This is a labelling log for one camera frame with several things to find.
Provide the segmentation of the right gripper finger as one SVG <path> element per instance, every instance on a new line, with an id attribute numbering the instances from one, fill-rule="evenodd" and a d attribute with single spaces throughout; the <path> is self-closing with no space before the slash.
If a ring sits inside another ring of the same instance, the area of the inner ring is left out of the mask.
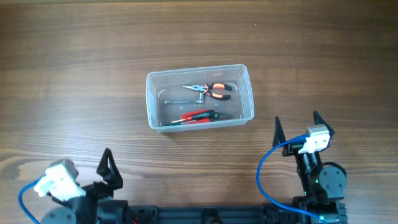
<path id="1" fill-rule="evenodd" d="M 315 125 L 324 124 L 329 131 L 329 135 L 333 137 L 335 130 L 321 117 L 317 110 L 313 112 L 313 118 Z"/>
<path id="2" fill-rule="evenodd" d="M 274 138 L 272 142 L 272 147 L 276 147 L 280 143 L 286 142 L 285 134 L 280 123 L 280 119 L 278 116 L 275 117 L 275 131 L 274 131 Z"/>

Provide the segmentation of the red handled snips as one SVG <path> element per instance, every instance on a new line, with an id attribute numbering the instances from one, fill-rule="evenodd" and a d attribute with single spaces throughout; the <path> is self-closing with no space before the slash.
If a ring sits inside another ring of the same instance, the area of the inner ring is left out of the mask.
<path id="1" fill-rule="evenodd" d="M 196 110 L 180 115 L 177 124 L 197 124 L 209 123 L 212 121 L 220 121 L 233 119 L 234 116 L 228 113 L 216 112 L 215 110 Z"/>

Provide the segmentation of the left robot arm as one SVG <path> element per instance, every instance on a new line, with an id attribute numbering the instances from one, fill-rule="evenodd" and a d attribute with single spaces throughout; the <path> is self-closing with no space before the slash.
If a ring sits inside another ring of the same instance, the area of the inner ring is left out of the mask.
<path id="1" fill-rule="evenodd" d="M 35 185 L 40 197 L 50 196 L 60 207 L 47 212 L 42 223 L 127 224 L 136 223 L 134 212 L 126 200 L 113 199 L 114 191 L 123 187 L 123 178 L 112 152 L 106 148 L 96 173 L 103 180 L 90 185 L 77 183 L 78 171 L 69 159 L 50 164 Z"/>

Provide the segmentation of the black red screwdriver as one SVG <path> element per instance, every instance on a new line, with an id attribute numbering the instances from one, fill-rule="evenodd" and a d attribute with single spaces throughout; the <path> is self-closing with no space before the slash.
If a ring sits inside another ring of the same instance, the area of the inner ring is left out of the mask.
<path id="1" fill-rule="evenodd" d="M 214 110 L 197 110 L 191 111 L 180 115 L 180 119 L 172 121 L 171 123 L 182 123 L 186 124 L 197 124 L 197 123 L 209 123 L 214 119 L 219 118 L 220 115 Z"/>

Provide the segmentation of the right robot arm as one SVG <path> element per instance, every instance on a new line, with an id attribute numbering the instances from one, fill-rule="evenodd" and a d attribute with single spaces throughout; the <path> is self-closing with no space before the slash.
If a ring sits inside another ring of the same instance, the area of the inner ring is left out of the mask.
<path id="1" fill-rule="evenodd" d="M 301 141 L 287 142 L 278 117 L 275 118 L 275 133 L 272 145 L 282 146 L 284 157 L 293 156 L 296 172 L 300 178 L 304 195 L 293 198 L 292 206 L 316 215 L 290 212 L 296 223 L 347 223 L 346 206 L 341 203 L 345 196 L 347 173 L 335 162 L 322 162 L 320 153 L 330 147 L 335 130 L 327 124 L 317 111 L 313 112 L 314 125 L 307 128 Z"/>

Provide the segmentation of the clear plastic storage container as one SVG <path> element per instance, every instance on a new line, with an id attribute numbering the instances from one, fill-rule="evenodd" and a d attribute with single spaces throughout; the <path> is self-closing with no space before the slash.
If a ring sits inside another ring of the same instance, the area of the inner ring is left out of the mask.
<path id="1" fill-rule="evenodd" d="M 159 133 L 239 126 L 254 117 L 243 64 L 151 72 L 146 103 L 149 126 Z"/>

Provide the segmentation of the silver socket wrench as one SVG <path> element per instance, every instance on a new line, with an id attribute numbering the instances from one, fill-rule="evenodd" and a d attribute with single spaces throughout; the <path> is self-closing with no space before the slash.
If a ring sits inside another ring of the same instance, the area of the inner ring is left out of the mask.
<path id="1" fill-rule="evenodd" d="M 187 103 L 203 104 L 203 103 L 204 103 L 204 94 L 200 93 L 199 99 L 197 99 L 197 100 L 164 101 L 164 104 L 165 104 L 165 105 L 171 105 L 171 104 L 187 104 Z"/>

